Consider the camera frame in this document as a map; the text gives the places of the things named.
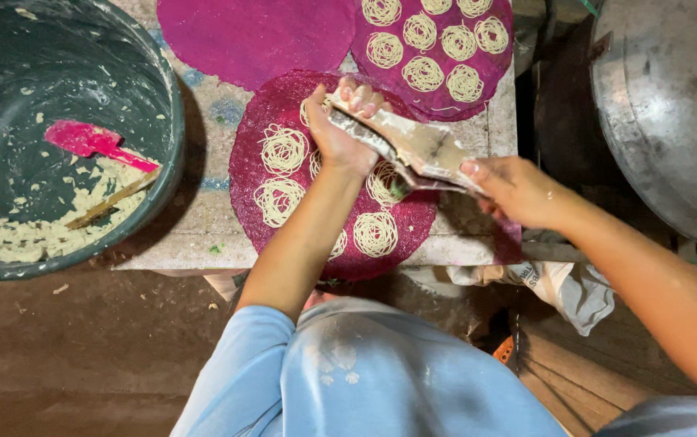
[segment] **pink spatula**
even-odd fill
[[[46,130],[44,139],[84,158],[89,158],[91,154],[97,152],[146,173],[158,167],[155,163],[140,159],[117,147],[121,136],[116,132],[89,123],[58,120]]]

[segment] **magenta mat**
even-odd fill
[[[248,91],[293,68],[337,69],[354,38],[350,1],[159,0],[157,17],[181,61]]]
[[[486,104],[491,97],[494,96],[494,93],[497,91],[497,84],[505,72],[508,71],[513,60],[513,13],[510,3],[507,0],[494,0],[487,12],[475,18],[467,18],[463,15],[455,0],[451,8],[445,13],[440,15],[425,13],[437,26],[437,42],[431,50],[423,53],[419,49],[405,44],[403,38],[405,20],[412,15],[418,15],[424,10],[421,6],[421,0],[400,0],[400,4],[402,5],[400,19],[391,25],[377,26],[367,22],[362,14],[361,2],[358,2],[354,16],[356,34],[352,45],[352,54],[359,71],[378,80],[385,87],[391,89],[392,92],[400,95],[406,103],[424,113],[429,120],[459,121],[479,114],[486,108]],[[508,32],[508,47],[502,53],[492,55],[478,48],[475,55],[461,62],[455,61],[445,54],[440,35],[442,35],[446,27],[463,23],[468,29],[474,30],[478,21],[483,21],[489,16],[497,17]],[[392,68],[384,69],[376,66],[367,58],[367,43],[370,35],[375,32],[386,32],[400,38],[403,44],[403,56],[400,63]],[[443,80],[443,83],[436,90],[429,93],[421,93],[413,89],[403,79],[402,69],[416,56],[426,56],[434,59],[440,65],[440,69],[446,79],[456,65],[464,64],[475,68],[483,81],[483,94],[474,102],[458,102],[451,97],[448,87],[445,85],[446,80]]]
[[[333,91],[338,79],[333,74],[295,70],[264,84],[246,106],[229,159],[229,194],[238,220],[256,252],[261,252],[277,231],[262,222],[262,211],[254,203],[254,191],[266,179],[274,176],[265,170],[261,159],[262,144],[259,141],[265,138],[264,130],[271,123],[276,123],[307,135],[310,150],[299,170],[289,176],[307,189],[313,182],[308,163],[310,154],[316,150],[316,144],[310,137],[308,128],[300,123],[299,107],[319,83]],[[386,91],[382,93],[392,103],[397,114],[413,118],[410,109],[399,97]],[[394,268],[429,236],[438,198],[438,194],[434,192],[418,192],[393,205],[388,211],[394,217],[399,234],[396,248],[389,255],[371,258],[354,245],[353,226],[359,214],[380,212],[382,208],[363,188],[343,227],[348,234],[346,249],[342,255],[327,263],[322,278],[356,281],[373,278]]]

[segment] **finger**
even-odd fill
[[[348,76],[342,77],[340,82],[337,83],[338,95],[341,97],[343,102],[348,102],[351,100],[354,90],[356,89],[356,81]]]
[[[491,214],[497,209],[497,205],[488,199],[478,199],[478,206],[484,214]]]
[[[327,123],[326,113],[321,108],[326,98],[326,87],[323,84],[316,86],[314,93],[305,100],[305,113],[308,114],[308,124],[311,131],[317,132],[324,123]]]
[[[383,95],[381,93],[373,93],[373,95],[370,96],[370,100],[362,106],[362,116],[365,118],[372,117],[381,109],[382,104]]]
[[[500,172],[496,171],[496,164],[492,161],[492,159],[466,161],[461,165],[460,171],[470,177],[472,182],[483,188],[487,196],[491,198],[503,197],[509,193],[512,185],[506,178],[498,175]]]
[[[354,96],[351,98],[351,101],[348,102],[348,109],[353,112],[359,112],[362,110],[362,106],[370,101],[371,97],[373,97],[373,88],[370,87],[370,85],[364,83],[357,86],[354,91]]]

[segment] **hand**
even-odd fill
[[[363,117],[370,118],[381,108],[393,111],[391,104],[383,101],[381,93],[373,93],[369,85],[356,86],[352,78],[342,78],[335,94],[349,103],[349,109],[357,112],[361,110]],[[305,101],[310,134],[321,151],[322,167],[346,170],[352,176],[364,179],[373,170],[378,154],[327,120],[327,113],[321,107],[325,95],[324,85],[319,85]]]
[[[518,156],[468,161],[460,170],[485,191],[487,198],[478,201],[483,212],[528,228],[559,231],[573,206],[585,202]]]

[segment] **wooden stick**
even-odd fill
[[[65,227],[68,229],[79,229],[90,224],[90,222],[92,222],[93,219],[95,219],[98,215],[106,212],[106,210],[108,210],[110,207],[114,206],[117,203],[120,203],[123,199],[130,197],[132,194],[135,194],[140,190],[148,187],[152,182],[154,182],[157,179],[161,170],[162,167],[157,167],[156,170],[149,172],[144,177],[138,179],[132,184],[129,184],[127,187],[122,188],[114,194],[111,194],[110,197],[106,199],[103,203],[91,207],[86,214],[82,215],[79,218],[76,218],[75,220],[72,220],[71,222],[66,224]]]

